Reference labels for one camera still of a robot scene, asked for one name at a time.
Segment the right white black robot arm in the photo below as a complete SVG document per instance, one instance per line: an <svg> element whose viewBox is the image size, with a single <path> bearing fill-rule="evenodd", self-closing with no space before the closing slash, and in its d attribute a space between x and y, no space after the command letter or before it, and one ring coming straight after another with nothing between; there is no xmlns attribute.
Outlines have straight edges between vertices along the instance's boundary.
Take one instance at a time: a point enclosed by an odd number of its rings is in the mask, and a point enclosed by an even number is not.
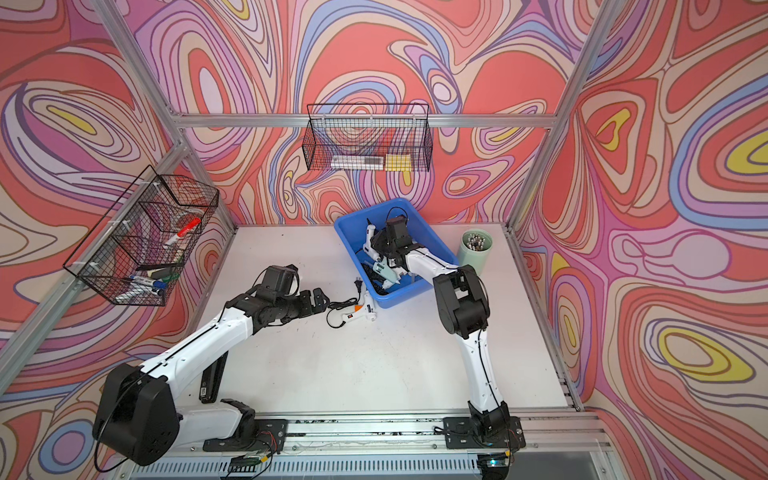
<svg viewBox="0 0 768 480"><path fill-rule="evenodd" d="M390 219L382 229L366 226L363 251L372 270L391 283L417 276L433 288L437 312L447 333L457 340L469 385L470 434L484 446L502 441L512 446L511 415L495 380L489 348L487 293L470 265L455 265L434 255L409 234L407 219Z"/></svg>

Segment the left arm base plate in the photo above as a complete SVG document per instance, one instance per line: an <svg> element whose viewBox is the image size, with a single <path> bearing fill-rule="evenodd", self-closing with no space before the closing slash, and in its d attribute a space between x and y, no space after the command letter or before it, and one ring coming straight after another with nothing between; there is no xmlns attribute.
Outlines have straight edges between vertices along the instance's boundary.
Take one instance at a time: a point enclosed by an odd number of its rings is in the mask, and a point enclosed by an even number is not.
<svg viewBox="0 0 768 480"><path fill-rule="evenodd" d="M266 451L280 453L287 438L286 419L252 419L225 439L209 439L203 443L205 452Z"/></svg>

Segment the white glue gun with switch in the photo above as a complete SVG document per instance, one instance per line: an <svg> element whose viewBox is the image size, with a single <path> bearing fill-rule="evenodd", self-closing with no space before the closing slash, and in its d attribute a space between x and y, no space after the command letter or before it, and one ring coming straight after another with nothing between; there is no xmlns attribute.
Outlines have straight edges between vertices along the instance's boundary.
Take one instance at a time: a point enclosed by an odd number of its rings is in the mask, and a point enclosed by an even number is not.
<svg viewBox="0 0 768 480"><path fill-rule="evenodd" d="M364 244L363 244L363 246L362 246L362 250L363 250L363 252L364 252L364 253L365 253L365 254L366 254L366 255L367 255L367 256L368 256L370 259L372 259L372 260L373 260L373 262L379 262L379 261L380 261L380 259L381 259L381 255L380 255L380 254L379 254L379 252L378 252L378 251L377 251L377 250L376 250L376 249L373 247L373 239L374 239L374 236L376 235L376 232L377 232L377 229L376 229L376 227L375 227L375 226L374 226L372 223L369 223L369 224L366 226L366 237L365 237L365 241L364 241Z"/></svg>

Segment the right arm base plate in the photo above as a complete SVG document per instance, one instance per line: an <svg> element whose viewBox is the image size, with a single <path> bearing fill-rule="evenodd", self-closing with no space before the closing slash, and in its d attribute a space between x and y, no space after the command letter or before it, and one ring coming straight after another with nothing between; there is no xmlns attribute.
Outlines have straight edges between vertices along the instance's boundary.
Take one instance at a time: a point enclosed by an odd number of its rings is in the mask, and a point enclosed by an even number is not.
<svg viewBox="0 0 768 480"><path fill-rule="evenodd" d="M495 433L474 426L469 417L445 417L433 433L442 436L449 450L506 449L513 453L527 446L524 431L517 416L511 416L507 426Z"/></svg>

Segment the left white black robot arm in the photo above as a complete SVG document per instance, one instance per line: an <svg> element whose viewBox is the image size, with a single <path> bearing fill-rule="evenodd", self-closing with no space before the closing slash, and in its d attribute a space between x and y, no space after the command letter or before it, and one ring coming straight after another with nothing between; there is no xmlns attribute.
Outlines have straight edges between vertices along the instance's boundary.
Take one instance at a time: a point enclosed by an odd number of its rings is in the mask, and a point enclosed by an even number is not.
<svg viewBox="0 0 768 480"><path fill-rule="evenodd" d="M168 350L106 377L92 435L125 459L147 466L174 447L207 441L251 447L258 437L253 410L223 399L180 407L177 398L238 344L268 327L328 310L319 288L303 290L296 266L269 266L261 280L228 300L220 313Z"/></svg>

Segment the white orange glue gun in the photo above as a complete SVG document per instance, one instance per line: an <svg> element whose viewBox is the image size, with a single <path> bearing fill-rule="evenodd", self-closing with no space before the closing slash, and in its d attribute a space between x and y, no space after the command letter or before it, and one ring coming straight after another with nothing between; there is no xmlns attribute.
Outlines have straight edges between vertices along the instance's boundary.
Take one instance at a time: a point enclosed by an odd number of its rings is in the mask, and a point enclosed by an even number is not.
<svg viewBox="0 0 768 480"><path fill-rule="evenodd" d="M356 296L343 301L332 301L328 305L326 324L334 330L341 329L355 320L375 321L375 302L361 279L355 282Z"/></svg>

